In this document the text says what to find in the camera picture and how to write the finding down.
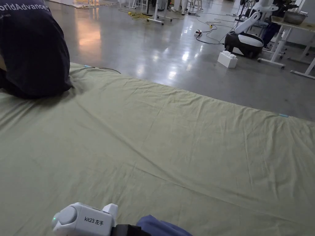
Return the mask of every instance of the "white lego-like block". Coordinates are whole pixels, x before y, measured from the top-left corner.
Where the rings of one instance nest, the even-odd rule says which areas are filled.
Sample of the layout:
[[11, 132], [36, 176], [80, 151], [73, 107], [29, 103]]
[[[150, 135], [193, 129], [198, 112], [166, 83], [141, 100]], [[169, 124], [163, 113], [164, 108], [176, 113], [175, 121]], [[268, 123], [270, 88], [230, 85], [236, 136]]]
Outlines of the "white lego-like block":
[[227, 68], [235, 68], [237, 63], [237, 58], [234, 54], [231, 54], [228, 51], [223, 51], [220, 53], [218, 62], [224, 65]]

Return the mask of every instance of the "power strip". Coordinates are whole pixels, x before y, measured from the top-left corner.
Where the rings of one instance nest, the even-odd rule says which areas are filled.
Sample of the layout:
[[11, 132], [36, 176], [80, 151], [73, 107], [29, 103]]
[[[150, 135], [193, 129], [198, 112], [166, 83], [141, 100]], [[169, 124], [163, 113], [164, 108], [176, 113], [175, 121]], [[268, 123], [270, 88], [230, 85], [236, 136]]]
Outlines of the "power strip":
[[201, 35], [201, 34], [202, 34], [202, 30], [196, 30], [194, 35], [195, 35], [195, 36], [199, 36], [199, 35]]

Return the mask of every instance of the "glossy gray floor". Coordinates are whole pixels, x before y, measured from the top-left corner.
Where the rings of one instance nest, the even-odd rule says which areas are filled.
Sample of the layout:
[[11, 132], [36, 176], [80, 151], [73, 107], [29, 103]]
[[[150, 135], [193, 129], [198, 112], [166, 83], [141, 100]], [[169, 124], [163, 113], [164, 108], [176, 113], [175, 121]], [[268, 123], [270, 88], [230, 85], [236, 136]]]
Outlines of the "glossy gray floor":
[[[72, 62], [97, 67], [110, 67], [123, 74], [150, 80], [261, 110], [315, 120], [315, 80], [289, 73], [305, 71], [307, 65], [286, 58], [285, 70], [238, 57], [235, 69], [217, 62], [223, 45], [197, 41], [194, 31], [207, 31], [200, 21], [215, 18], [233, 21], [233, 17], [199, 14], [146, 25], [118, 11], [119, 5], [94, 9], [76, 9], [47, 2], [53, 16], [65, 33]], [[204, 13], [237, 12], [239, 1], [203, 2]], [[168, 15], [181, 18], [173, 12]], [[233, 22], [222, 25], [235, 26]], [[230, 28], [218, 26], [209, 36], [221, 39]], [[216, 43], [204, 34], [201, 40]], [[288, 54], [301, 50], [288, 49]]]

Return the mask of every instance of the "table leg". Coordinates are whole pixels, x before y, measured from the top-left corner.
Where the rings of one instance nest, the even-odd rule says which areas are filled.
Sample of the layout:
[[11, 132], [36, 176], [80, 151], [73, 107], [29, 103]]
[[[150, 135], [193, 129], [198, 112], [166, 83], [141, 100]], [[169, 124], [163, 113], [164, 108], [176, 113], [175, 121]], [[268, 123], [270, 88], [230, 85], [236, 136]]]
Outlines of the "table leg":
[[290, 71], [291, 73], [294, 73], [294, 74], [297, 74], [297, 75], [301, 75], [301, 76], [305, 76], [307, 78], [311, 78], [311, 79], [314, 79], [315, 80], [315, 77], [314, 76], [310, 76], [310, 72], [311, 70], [313, 69], [313, 67], [315, 66], [315, 58], [313, 59], [312, 63], [310, 64], [310, 66], [308, 67], [308, 69], [306, 70], [305, 73], [301, 73], [301, 72], [298, 72], [298, 71]]
[[163, 21], [157, 20], [157, 18], [159, 17], [158, 16], [158, 2], [159, 2], [159, 0], [157, 0], [157, 2], [155, 3], [154, 18], [153, 19], [148, 18], [147, 21], [151, 20], [151, 21], [155, 21], [155, 22], [158, 22], [158, 23], [161, 23], [162, 25], [164, 25]]
[[267, 59], [263, 59], [263, 58], [258, 58], [258, 62], [261, 62], [261, 61], [264, 61], [264, 62], [268, 62], [268, 63], [271, 63], [271, 64], [274, 64], [274, 65], [279, 65], [281, 66], [282, 69], [285, 68], [285, 64], [282, 64], [282, 63], [278, 63], [276, 62], [276, 59], [277, 59], [277, 56], [279, 55], [279, 53], [281, 52], [281, 49], [284, 47], [285, 45], [285, 42], [286, 42], [286, 39], [288, 38], [289, 34], [290, 34], [291, 30], [290, 28], [287, 29], [284, 33], [284, 36], [281, 37], [280, 36], [280, 43], [279, 43], [279, 46], [276, 48], [276, 51], [274, 52], [271, 60], [267, 60]]
[[165, 3], [164, 15], [163, 15], [163, 16], [159, 15], [159, 18], [161, 17], [161, 18], [163, 18], [164, 20], [165, 20], [165, 19], [169, 19], [170, 22], [172, 22], [173, 18], [167, 17], [167, 16], [166, 16], [166, 12], [167, 12], [167, 2]]
[[303, 61], [303, 58], [306, 56], [307, 52], [309, 51], [310, 47], [312, 46], [312, 44], [314, 42], [314, 38], [315, 38], [315, 34], [313, 34], [313, 37], [311, 38], [311, 40], [309, 41], [309, 43], [307, 44], [305, 50], [302, 52], [302, 55], [299, 58], [289, 57], [288, 60], [302, 62], [302, 63], [305, 63], [305, 64], [310, 64], [309, 62]]
[[282, 39], [282, 33], [283, 33], [283, 31], [284, 31], [284, 27], [281, 26], [281, 28], [280, 28], [280, 30], [279, 30], [279, 33], [278, 33], [277, 36], [276, 36], [276, 41], [275, 41], [275, 43], [273, 44], [273, 46], [272, 46], [272, 48], [271, 48], [271, 50], [270, 50], [271, 52], [276, 51], [277, 45], [278, 45], [280, 39]]

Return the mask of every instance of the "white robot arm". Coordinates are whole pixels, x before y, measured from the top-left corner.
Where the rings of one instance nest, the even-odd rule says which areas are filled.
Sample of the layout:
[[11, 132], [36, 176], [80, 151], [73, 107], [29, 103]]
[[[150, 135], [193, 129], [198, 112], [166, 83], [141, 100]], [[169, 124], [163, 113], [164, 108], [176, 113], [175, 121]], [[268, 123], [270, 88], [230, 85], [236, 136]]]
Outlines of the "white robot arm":
[[252, 10], [263, 13], [277, 11], [279, 8], [272, 3], [273, 0], [259, 0], [259, 2], [255, 3]]
[[110, 236], [116, 226], [118, 206], [109, 204], [103, 210], [74, 203], [53, 217], [53, 232], [57, 236]]
[[258, 21], [259, 17], [260, 13], [255, 12], [254, 14], [252, 14], [250, 18], [248, 18], [246, 21], [244, 21], [242, 24], [236, 27], [234, 32], [237, 34], [244, 32], [247, 28], [251, 27], [256, 21]]

